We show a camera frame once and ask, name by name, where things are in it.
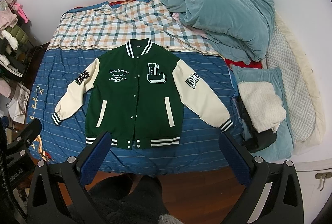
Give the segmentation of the green varsity jacket cream sleeves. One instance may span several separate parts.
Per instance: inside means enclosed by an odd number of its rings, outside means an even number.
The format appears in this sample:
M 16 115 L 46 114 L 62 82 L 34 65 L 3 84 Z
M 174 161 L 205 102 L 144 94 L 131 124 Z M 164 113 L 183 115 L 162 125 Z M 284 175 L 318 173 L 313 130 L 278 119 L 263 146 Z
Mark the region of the green varsity jacket cream sleeves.
M 56 125 L 70 118 L 90 93 L 85 142 L 106 131 L 111 146 L 147 149 L 178 145 L 183 111 L 190 109 L 208 125 L 229 131 L 227 107 L 185 61 L 153 43 L 132 39 L 97 57 L 55 106 Z

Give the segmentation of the pile of clothes on rack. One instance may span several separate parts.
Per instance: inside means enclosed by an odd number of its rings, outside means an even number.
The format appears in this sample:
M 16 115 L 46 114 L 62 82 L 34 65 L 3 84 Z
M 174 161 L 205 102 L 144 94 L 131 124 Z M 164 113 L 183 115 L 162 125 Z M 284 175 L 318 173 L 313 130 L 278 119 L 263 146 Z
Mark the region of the pile of clothes on rack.
M 1 97 L 10 101 L 1 116 L 23 124 L 30 90 L 25 77 L 34 47 L 22 28 L 29 22 L 17 0 L 1 0 Z

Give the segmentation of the teal folded pillow cover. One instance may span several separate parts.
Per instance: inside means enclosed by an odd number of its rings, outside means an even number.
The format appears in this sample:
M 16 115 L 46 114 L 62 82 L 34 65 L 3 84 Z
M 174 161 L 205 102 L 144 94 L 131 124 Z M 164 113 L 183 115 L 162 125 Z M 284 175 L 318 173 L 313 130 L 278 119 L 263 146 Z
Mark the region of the teal folded pillow cover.
M 294 149 L 281 70 L 231 66 L 239 96 L 243 145 L 267 162 L 292 156 Z

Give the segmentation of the blue striped bed sheet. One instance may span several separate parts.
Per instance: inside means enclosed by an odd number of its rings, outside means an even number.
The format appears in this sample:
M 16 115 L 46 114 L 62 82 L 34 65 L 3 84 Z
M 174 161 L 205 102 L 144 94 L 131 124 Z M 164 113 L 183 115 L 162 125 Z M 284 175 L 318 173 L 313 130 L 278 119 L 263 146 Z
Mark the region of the blue striped bed sheet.
M 235 86 L 224 60 L 129 42 L 114 50 L 51 49 L 30 93 L 27 121 L 54 162 L 108 132 L 103 171 L 166 175 L 227 164 L 223 134 L 242 141 Z

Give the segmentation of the white fluffy folded towel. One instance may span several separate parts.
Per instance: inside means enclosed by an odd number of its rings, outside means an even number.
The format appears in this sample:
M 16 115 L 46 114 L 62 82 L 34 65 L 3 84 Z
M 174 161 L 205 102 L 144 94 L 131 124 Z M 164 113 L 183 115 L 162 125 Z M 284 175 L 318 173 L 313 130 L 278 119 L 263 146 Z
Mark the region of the white fluffy folded towel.
M 286 118 L 281 98 L 270 82 L 240 82 L 238 89 L 254 128 L 259 132 L 271 129 L 277 132 Z

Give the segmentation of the red cloth under duvet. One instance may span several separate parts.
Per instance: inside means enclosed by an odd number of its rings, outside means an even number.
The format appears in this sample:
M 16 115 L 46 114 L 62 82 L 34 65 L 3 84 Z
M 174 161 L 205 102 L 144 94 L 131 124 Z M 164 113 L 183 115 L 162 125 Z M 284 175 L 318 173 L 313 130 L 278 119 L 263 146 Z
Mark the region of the red cloth under duvet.
M 238 66 L 238 67 L 241 67 L 241 68 L 252 68 L 252 69 L 262 69 L 262 62 L 259 61 L 259 62 L 255 62 L 255 61 L 251 61 L 249 62 L 249 64 L 246 64 L 245 62 L 242 62 L 242 61 L 233 61 L 231 59 L 225 59 L 225 63 L 228 67 L 231 67 L 232 65 L 234 66 Z

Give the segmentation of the white quilted mattress pad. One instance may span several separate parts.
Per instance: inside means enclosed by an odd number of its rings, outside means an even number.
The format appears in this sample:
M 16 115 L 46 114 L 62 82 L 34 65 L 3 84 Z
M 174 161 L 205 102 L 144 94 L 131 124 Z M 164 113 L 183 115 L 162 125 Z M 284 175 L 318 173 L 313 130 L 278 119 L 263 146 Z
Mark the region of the white quilted mattress pad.
M 309 152 L 322 143 L 326 120 L 322 99 L 310 62 L 292 31 L 278 13 L 266 52 L 268 68 L 278 67 L 282 73 L 293 154 Z

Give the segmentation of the plaid checked blanket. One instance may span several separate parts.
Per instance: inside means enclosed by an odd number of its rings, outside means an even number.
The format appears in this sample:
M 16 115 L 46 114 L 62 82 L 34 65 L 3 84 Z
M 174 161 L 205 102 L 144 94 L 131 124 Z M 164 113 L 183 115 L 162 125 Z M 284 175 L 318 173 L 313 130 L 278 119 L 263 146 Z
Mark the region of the plaid checked blanket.
M 108 51 L 131 39 L 146 38 L 169 51 L 219 55 L 210 40 L 173 19 L 159 0 L 72 9 L 62 15 L 48 47 Z

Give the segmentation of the teal velvet duvet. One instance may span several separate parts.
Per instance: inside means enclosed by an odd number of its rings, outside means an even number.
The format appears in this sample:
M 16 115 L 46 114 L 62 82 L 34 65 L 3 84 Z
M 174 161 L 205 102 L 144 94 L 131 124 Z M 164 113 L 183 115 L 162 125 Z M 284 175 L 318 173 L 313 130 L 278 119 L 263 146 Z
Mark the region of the teal velvet duvet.
M 182 25 L 202 30 L 223 57 L 262 61 L 274 31 L 274 0 L 160 0 Z

